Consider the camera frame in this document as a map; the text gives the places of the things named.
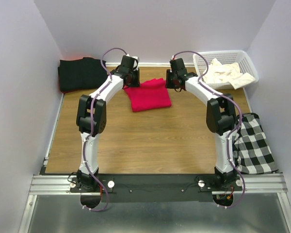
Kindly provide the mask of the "pink red t-shirt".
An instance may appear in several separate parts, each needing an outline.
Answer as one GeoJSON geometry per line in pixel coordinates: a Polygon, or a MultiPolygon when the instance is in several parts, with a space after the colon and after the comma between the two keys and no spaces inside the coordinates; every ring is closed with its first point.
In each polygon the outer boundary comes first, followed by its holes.
{"type": "Polygon", "coordinates": [[[131,109],[133,112],[142,112],[172,106],[163,78],[145,81],[140,84],[139,87],[126,87],[124,91],[131,102],[131,109]]]}

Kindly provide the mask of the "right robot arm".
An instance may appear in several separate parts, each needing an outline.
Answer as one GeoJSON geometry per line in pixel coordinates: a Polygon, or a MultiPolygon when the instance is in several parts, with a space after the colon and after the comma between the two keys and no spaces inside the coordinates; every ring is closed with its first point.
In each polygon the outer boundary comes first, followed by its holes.
{"type": "Polygon", "coordinates": [[[243,180],[232,158],[231,139],[237,120],[233,97],[215,91],[197,74],[188,72],[181,58],[172,58],[170,67],[166,72],[166,88],[190,92],[206,105],[206,125],[215,138],[214,173],[196,177],[200,190],[242,190],[243,180]]]}

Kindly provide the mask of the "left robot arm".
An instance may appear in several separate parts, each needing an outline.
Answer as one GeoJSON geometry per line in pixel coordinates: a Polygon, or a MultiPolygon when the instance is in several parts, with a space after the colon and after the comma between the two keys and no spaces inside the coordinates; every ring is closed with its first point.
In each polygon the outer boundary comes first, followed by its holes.
{"type": "Polygon", "coordinates": [[[139,57],[123,55],[121,63],[109,73],[106,81],[93,93],[79,99],[76,124],[81,133],[81,164],[77,187],[88,192],[99,189],[98,143],[107,123],[107,103],[124,87],[139,87],[139,57]]]}

